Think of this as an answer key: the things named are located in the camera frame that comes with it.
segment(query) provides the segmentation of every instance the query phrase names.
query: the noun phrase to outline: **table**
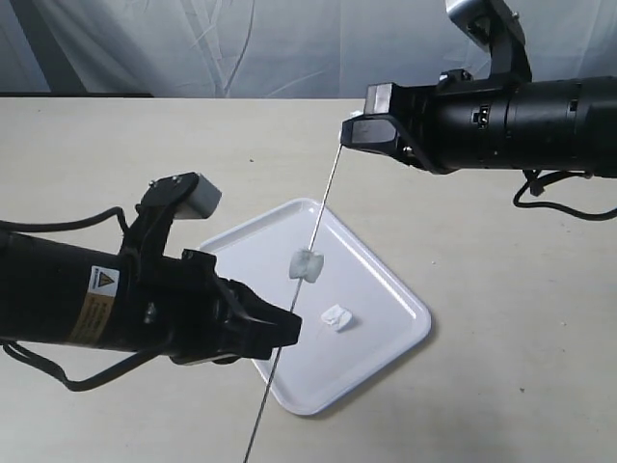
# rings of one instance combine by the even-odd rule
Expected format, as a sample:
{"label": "table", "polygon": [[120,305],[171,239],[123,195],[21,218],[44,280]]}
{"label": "table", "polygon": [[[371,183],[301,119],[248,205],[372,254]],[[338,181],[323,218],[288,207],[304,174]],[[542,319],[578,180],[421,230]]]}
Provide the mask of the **table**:
{"label": "table", "polygon": [[[168,254],[288,200],[319,200],[353,100],[0,99],[0,214],[72,220],[148,181],[200,171],[211,219],[174,225]],[[321,416],[267,406],[254,462],[616,461],[617,222],[520,210],[515,172],[434,177],[344,151],[330,207],[428,305],[435,329]],[[600,211],[615,184],[547,196]],[[110,221],[54,239],[115,252]],[[38,346],[81,379],[123,357]],[[12,462],[239,462],[263,384],[249,361],[162,358],[72,394],[0,357],[0,454]]]}

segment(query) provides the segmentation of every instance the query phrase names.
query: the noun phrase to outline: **white curtain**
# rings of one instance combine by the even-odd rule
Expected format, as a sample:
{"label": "white curtain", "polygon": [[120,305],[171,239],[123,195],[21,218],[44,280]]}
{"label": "white curtain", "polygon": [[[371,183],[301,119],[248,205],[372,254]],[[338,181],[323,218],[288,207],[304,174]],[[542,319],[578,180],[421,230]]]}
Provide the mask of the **white curtain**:
{"label": "white curtain", "polygon": [[[521,14],[534,80],[617,73],[613,0],[506,1]],[[370,83],[424,85],[450,68],[482,77],[489,67],[444,0],[36,4],[91,92],[362,97]]]}

